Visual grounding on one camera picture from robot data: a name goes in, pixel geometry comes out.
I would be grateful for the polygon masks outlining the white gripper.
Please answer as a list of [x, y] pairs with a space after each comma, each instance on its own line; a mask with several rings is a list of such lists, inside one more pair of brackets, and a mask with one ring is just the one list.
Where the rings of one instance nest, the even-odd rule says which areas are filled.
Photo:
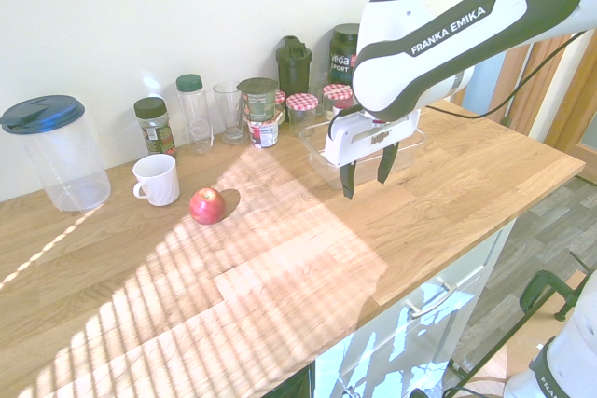
[[384, 184], [396, 160], [399, 142], [417, 129], [421, 111], [415, 110], [393, 122], [377, 123], [362, 112], [336, 115], [328, 125], [326, 160], [339, 168], [343, 196], [354, 196], [356, 161], [383, 149], [377, 180]]

